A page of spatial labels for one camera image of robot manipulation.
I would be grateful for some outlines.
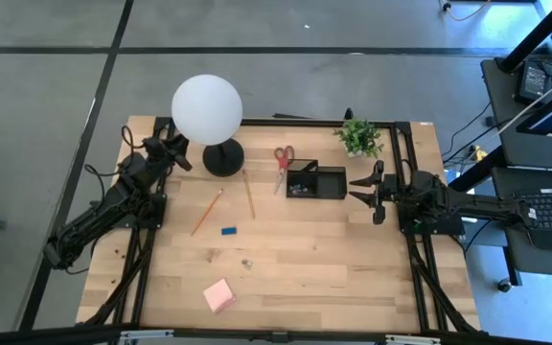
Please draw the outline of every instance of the pink sticky note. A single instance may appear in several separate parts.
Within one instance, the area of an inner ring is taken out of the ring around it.
[[[208,306],[210,306],[213,313],[222,311],[236,301],[236,296],[234,296],[224,278],[211,287],[206,288],[203,291],[203,296],[208,301]]]

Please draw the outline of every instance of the green plant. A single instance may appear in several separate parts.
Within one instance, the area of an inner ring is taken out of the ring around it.
[[[353,154],[361,151],[368,157],[378,158],[379,151],[382,152],[384,147],[384,144],[377,145],[380,133],[367,120],[355,118],[347,120],[341,129],[333,130],[333,135],[339,136],[346,151]]]

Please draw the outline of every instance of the black desk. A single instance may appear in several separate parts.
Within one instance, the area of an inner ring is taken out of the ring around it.
[[[525,108],[524,104],[515,102],[512,96],[518,75],[501,72],[494,60],[482,61],[481,67],[496,122],[512,119]],[[546,97],[547,101],[551,99],[552,95]],[[500,147],[448,185],[456,191],[467,191],[489,177],[491,169],[495,167],[552,168],[552,137],[517,132],[516,127],[524,118],[519,118],[499,135]]]
[[[552,172],[495,168],[492,177],[497,196],[511,196],[516,190],[552,188]],[[532,246],[520,231],[505,229],[508,245],[504,249],[511,284],[520,285],[517,271],[552,274],[552,251]]]

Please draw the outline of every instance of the red scissors handle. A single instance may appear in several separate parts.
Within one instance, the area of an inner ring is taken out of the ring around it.
[[[295,158],[295,149],[292,146],[286,146],[284,149],[277,148],[274,150],[274,157],[278,159],[278,169],[286,170],[288,160]]]

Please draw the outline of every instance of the blue eraser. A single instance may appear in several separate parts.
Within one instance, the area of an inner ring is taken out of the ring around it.
[[[238,232],[238,229],[236,229],[235,226],[230,228],[222,228],[220,230],[221,235],[236,235],[237,232]]]

